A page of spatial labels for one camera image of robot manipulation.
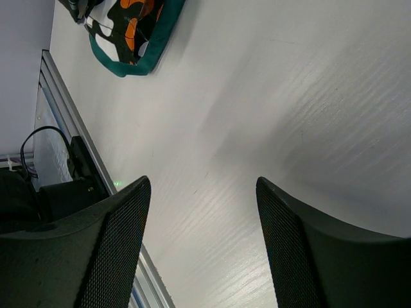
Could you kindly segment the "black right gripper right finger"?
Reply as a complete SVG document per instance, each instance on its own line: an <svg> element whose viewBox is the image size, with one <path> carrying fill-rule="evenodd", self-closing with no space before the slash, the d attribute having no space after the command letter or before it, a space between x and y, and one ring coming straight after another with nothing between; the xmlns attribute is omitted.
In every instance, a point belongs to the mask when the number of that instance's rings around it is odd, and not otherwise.
<svg viewBox="0 0 411 308"><path fill-rule="evenodd" d="M259 220L279 307L409 307L410 240L334 218L264 177Z"/></svg>

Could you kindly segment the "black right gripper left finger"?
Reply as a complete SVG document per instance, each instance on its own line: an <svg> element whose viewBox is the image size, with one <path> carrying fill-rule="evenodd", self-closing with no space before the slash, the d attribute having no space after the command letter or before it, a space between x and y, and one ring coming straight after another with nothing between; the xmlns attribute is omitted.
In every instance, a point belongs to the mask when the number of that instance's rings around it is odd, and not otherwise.
<svg viewBox="0 0 411 308"><path fill-rule="evenodd" d="M49 223L1 223L2 307L127 307L151 197L147 176Z"/></svg>

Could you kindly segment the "orange black patterned shorts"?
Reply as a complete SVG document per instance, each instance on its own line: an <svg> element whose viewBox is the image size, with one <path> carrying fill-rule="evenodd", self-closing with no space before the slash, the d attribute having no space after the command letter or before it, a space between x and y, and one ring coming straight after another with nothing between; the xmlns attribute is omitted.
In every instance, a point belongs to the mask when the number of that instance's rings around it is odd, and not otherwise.
<svg viewBox="0 0 411 308"><path fill-rule="evenodd" d="M114 62L135 65L144 55L164 1L61 1L75 23L83 24Z"/></svg>

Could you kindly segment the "dark green shorts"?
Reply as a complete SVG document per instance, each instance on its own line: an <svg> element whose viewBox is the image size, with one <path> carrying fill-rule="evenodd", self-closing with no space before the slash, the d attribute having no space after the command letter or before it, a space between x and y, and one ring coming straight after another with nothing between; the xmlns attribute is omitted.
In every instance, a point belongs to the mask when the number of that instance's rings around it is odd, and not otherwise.
<svg viewBox="0 0 411 308"><path fill-rule="evenodd" d="M165 0L164 7L152 36L145 49L144 55L135 65L122 64L112 61L95 43L89 35L91 49L96 59L111 73L119 77L146 76L157 66L166 46L169 42L174 27L180 17L185 2L181 0Z"/></svg>

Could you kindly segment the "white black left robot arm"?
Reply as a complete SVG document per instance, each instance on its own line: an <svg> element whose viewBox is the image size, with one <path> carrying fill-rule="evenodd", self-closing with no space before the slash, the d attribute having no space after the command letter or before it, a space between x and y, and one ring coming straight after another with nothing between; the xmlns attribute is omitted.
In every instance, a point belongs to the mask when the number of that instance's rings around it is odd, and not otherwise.
<svg viewBox="0 0 411 308"><path fill-rule="evenodd" d="M1 233L32 229L66 218L107 197L92 179L46 185L36 190L18 172L1 170Z"/></svg>

